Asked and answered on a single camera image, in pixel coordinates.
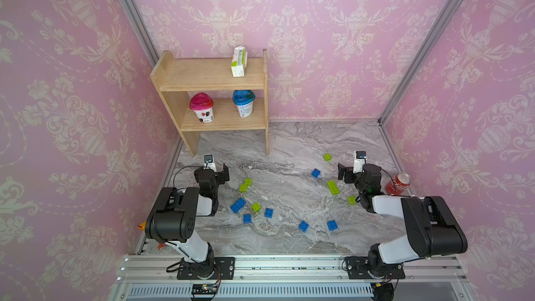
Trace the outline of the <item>green long lego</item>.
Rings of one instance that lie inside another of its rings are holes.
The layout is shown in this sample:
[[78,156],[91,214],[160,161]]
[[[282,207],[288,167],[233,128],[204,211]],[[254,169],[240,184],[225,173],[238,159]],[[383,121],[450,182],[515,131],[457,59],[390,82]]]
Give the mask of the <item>green long lego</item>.
[[334,196],[339,194],[339,189],[335,181],[328,181],[327,188],[329,189],[331,195]]

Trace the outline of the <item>green lego pair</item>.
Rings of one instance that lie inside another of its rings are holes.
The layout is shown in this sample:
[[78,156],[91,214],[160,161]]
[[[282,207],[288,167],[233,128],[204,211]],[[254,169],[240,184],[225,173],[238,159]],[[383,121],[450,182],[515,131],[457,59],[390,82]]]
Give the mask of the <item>green lego pair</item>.
[[246,178],[239,186],[240,193],[246,193],[252,187],[252,179]]

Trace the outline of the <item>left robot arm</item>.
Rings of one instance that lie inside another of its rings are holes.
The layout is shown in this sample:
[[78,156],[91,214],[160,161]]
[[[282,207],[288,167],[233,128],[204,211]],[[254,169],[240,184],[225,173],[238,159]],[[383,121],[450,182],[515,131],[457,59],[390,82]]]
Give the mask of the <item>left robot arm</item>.
[[196,187],[162,188],[144,225],[146,238],[175,249],[182,259],[166,271],[179,280],[218,277],[213,248],[195,231],[197,217],[213,217],[219,208],[219,186],[229,181],[226,165],[222,171],[203,166],[194,171]]

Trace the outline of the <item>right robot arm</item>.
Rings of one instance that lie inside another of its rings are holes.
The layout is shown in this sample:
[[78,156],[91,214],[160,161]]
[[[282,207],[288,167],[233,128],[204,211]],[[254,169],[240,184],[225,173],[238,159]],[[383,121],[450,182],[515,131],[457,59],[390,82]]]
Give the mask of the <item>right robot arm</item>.
[[338,165],[338,179],[355,186],[363,209],[398,217],[405,223],[404,236],[371,246],[365,263],[370,276],[403,279],[404,263],[463,254],[468,250],[468,240],[441,196],[384,195],[382,172],[382,168],[374,164],[363,164],[360,171]]

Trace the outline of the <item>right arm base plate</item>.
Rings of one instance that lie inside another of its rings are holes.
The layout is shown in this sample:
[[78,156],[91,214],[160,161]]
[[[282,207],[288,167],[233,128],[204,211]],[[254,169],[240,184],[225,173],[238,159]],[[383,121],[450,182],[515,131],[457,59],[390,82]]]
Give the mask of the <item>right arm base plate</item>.
[[403,280],[405,272],[402,264],[384,264],[363,256],[347,256],[341,268],[350,280]]

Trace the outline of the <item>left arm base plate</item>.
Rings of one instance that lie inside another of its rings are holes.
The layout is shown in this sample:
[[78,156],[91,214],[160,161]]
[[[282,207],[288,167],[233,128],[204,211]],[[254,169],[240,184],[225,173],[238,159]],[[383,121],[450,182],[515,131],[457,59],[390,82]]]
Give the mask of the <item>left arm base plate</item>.
[[232,280],[235,273],[235,257],[215,257],[203,263],[187,262],[178,264],[177,280]]

